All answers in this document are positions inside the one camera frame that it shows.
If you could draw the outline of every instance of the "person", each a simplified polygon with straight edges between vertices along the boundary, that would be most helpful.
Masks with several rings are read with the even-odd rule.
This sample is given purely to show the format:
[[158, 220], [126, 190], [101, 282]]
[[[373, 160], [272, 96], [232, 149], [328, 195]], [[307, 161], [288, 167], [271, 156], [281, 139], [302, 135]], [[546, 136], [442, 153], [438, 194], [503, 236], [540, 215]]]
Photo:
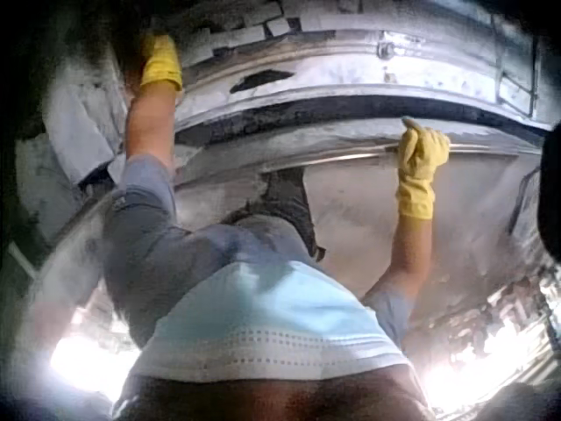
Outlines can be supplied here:
[[168, 36], [151, 51], [104, 226], [107, 288], [142, 350], [113, 417], [432, 419], [400, 343], [430, 270], [449, 139], [403, 120], [391, 262], [358, 300], [317, 263], [302, 168], [265, 175], [261, 198], [221, 224], [176, 224], [181, 69]]

